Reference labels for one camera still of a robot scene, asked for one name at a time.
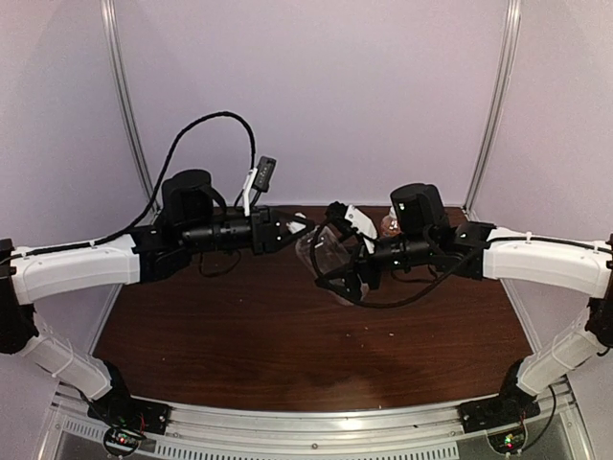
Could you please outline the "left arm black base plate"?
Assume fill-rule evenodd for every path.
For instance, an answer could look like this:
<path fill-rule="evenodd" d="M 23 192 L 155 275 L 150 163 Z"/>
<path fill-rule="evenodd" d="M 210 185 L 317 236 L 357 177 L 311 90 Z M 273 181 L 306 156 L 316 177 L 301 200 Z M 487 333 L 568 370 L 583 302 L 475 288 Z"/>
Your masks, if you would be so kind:
<path fill-rule="evenodd" d="M 108 426 L 164 435 L 170 419 L 170 406 L 131 396 L 105 396 L 88 403 L 87 415 Z"/>

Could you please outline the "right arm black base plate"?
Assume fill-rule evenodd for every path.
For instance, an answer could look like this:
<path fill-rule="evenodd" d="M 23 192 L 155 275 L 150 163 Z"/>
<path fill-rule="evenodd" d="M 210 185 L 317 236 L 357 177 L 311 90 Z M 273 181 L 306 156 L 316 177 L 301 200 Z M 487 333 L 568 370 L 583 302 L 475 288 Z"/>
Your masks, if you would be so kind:
<path fill-rule="evenodd" d="M 536 401 L 526 405 L 499 396 L 461 403 L 458 406 L 464 433 L 491 430 L 500 426 L 519 424 L 526 418 L 538 416 Z"/>

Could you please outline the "amber tea bottle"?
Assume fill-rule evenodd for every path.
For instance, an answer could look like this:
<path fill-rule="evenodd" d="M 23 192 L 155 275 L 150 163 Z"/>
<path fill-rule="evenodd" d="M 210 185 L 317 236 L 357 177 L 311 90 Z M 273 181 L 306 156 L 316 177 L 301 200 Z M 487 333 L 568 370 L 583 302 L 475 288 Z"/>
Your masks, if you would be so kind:
<path fill-rule="evenodd" d="M 391 238 L 402 234 L 399 218 L 392 218 L 387 214 L 381 220 L 379 233 L 382 238 Z"/>

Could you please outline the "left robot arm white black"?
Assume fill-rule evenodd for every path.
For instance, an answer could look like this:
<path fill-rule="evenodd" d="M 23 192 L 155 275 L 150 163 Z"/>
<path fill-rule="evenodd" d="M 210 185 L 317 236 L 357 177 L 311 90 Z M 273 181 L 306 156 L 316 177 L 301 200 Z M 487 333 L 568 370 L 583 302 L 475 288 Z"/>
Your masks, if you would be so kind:
<path fill-rule="evenodd" d="M 110 285 L 166 280 L 194 255 L 249 249 L 274 254 L 314 227 L 313 221 L 262 206 L 228 210 L 203 170 L 177 173 L 162 184 L 163 210 L 150 225 L 136 226 L 108 242 L 66 248 L 16 248 L 1 242 L 1 352 L 30 357 L 76 387 L 118 426 L 131 424 L 137 403 L 119 370 L 89 356 L 47 329 L 34 302 L 55 294 Z"/>

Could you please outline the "clear plastic bottle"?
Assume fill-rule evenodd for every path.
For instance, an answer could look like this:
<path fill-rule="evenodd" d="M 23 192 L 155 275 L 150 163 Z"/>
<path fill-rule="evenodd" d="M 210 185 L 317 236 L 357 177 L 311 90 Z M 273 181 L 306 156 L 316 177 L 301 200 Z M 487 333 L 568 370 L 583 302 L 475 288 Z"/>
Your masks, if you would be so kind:
<path fill-rule="evenodd" d="M 313 276 L 316 276 L 316 272 L 313 268 L 313 264 L 310 260 L 310 247 L 314 240 L 316 229 L 308 232 L 306 235 L 299 238 L 295 244 L 295 252 L 299 260 L 306 266 Z M 335 234 L 329 227 L 324 228 L 320 233 L 319 239 L 315 244 L 315 256 L 318 262 L 318 266 L 322 273 L 328 273 L 335 269 L 341 268 L 350 262 L 350 253 L 337 239 Z M 350 294 L 350 290 L 345 287 L 344 278 L 332 279 L 329 282 L 334 285 L 338 290 L 343 290 L 346 294 Z M 338 296 L 335 292 L 329 289 L 324 289 L 337 303 L 343 306 L 352 305 L 347 299 Z M 366 295 L 369 292 L 368 285 L 360 282 L 359 284 L 359 300 L 365 300 Z"/>

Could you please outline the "white cap of clear bottle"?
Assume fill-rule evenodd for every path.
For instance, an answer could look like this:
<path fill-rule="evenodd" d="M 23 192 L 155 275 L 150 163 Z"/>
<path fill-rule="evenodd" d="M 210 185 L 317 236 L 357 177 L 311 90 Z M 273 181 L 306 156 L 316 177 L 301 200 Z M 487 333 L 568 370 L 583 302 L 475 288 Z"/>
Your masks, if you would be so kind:
<path fill-rule="evenodd" d="M 303 223 L 303 220 L 307 217 L 303 213 L 295 213 L 294 219 L 286 224 L 287 230 L 292 234 L 298 234 L 307 228 L 307 225 Z"/>

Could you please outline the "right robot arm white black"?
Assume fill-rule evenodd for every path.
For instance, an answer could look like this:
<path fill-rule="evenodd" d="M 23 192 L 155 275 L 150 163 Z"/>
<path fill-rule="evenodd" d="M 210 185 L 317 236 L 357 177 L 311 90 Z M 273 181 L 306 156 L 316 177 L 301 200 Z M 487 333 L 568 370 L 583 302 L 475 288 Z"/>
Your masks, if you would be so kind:
<path fill-rule="evenodd" d="M 437 187 L 413 183 L 390 194 L 400 232 L 381 238 L 371 221 L 353 206 L 332 203 L 324 227 L 356 238 L 347 263 L 324 272 L 316 249 L 309 257 L 318 287 L 357 306 L 372 309 L 362 288 L 377 289 L 383 273 L 430 266 L 437 278 L 422 291 L 393 303 L 408 306 L 451 276 L 473 280 L 519 280 L 568 288 L 588 297 L 579 318 L 545 347 L 509 369 L 491 402 L 497 422 L 512 422 L 555 380 L 612 347 L 612 242 L 572 241 L 516 232 L 495 224 L 467 221 L 451 226 Z"/>

